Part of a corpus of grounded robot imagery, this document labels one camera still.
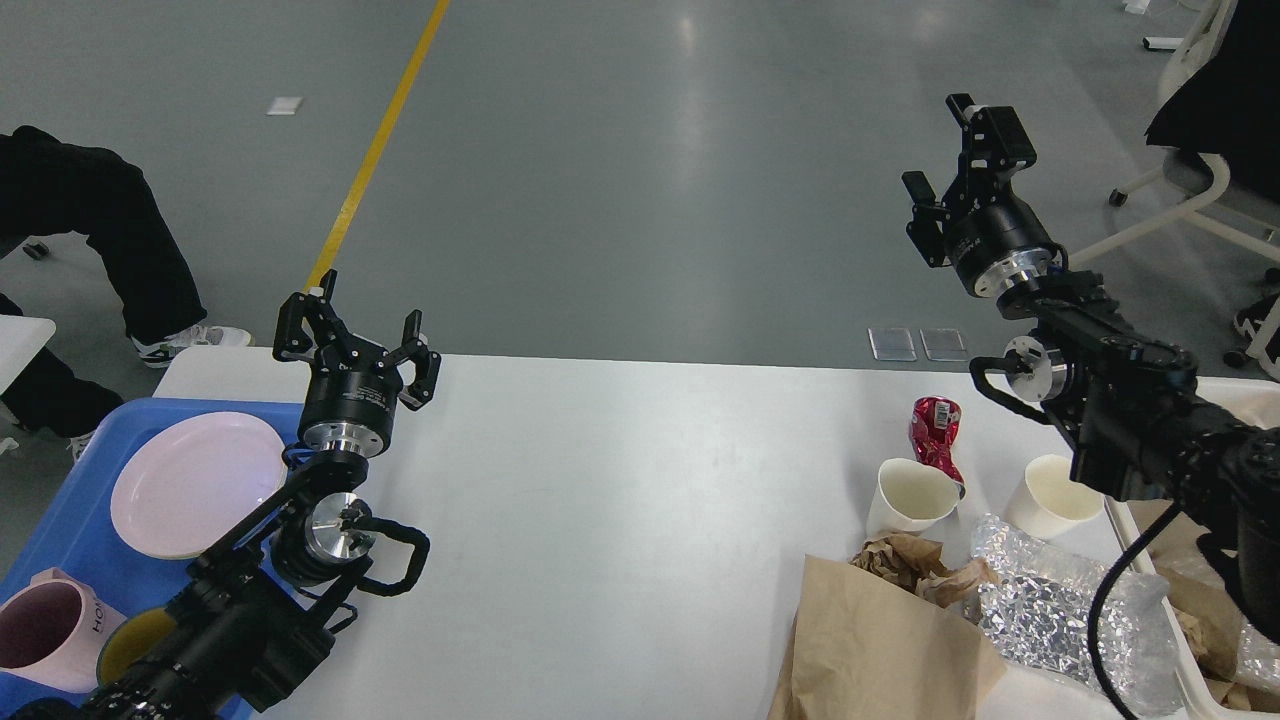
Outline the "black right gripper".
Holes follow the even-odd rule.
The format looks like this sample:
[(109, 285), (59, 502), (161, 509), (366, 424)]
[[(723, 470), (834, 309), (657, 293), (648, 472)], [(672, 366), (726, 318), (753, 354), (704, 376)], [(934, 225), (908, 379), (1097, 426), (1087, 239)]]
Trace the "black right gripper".
[(906, 232), (928, 266), (952, 265), (970, 296), (993, 299), (1044, 275), (1059, 255), (1030, 205), (1012, 192), (1012, 176), (1038, 156), (1014, 108), (980, 105), (968, 94), (945, 101), (963, 132), (957, 174), (941, 201), (923, 170), (901, 174), (911, 200)]

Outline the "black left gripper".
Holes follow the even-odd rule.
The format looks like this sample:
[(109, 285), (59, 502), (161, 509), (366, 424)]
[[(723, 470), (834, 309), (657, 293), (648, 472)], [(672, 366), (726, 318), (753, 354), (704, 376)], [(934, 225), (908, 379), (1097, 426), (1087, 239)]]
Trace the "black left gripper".
[[(404, 319), (401, 346), (385, 355), (385, 368), (392, 370), (358, 370), (358, 340), (332, 306), (335, 284), (337, 270), (330, 269), (317, 287), (294, 292), (283, 302), (271, 356), (279, 363), (310, 365), (297, 430), (302, 446), (371, 459), (390, 447), (397, 400), (416, 413), (434, 398), (443, 359), (421, 332), (422, 311), (412, 310)], [(413, 378), (404, 386), (398, 368), (406, 363), (413, 366)]]

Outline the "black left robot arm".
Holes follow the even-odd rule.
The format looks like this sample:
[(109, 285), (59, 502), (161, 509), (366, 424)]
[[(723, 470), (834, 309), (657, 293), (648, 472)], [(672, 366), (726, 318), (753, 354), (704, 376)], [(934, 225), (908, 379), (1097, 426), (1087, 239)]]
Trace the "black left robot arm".
[(271, 354), (310, 368), (297, 439), (282, 451), (283, 487), (189, 562), (188, 584), (164, 609), (175, 628), (118, 679), (82, 705), (45, 697), (14, 717), (215, 719), (234, 697), (264, 711), (329, 657), (358, 616), (334, 620), (351, 593), (416, 585), (430, 539), (378, 518), (356, 489), (390, 447), (396, 407), (431, 401), (442, 356), (417, 310), (397, 348), (351, 332), (332, 305), (335, 282), (330, 269), (280, 309)]

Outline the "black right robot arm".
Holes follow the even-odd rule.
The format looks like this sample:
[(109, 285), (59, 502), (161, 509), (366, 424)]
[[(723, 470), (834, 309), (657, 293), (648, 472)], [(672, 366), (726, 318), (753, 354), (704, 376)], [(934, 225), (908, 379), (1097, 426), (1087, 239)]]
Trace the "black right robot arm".
[(1249, 427), (1197, 393), (1197, 360), (1139, 334), (1098, 273), (1073, 270), (1012, 176), (1036, 150), (1010, 106), (951, 94), (963, 132), (957, 174), (937, 196), (919, 170), (902, 174), (908, 234), (931, 266), (951, 266), (964, 290), (993, 299), (1009, 320), (1032, 318), (1030, 347), (975, 357), (975, 387), (1002, 407), (1052, 425), (1073, 452), (1071, 478), (1111, 498), (1158, 487), (1170, 507), (1123, 552), (1096, 591), (1087, 648), (1102, 692), (1132, 717), (1105, 671), (1100, 619), (1121, 571), (1184, 512), (1202, 525), (1199, 551), (1245, 619), (1277, 639), (1277, 432)]

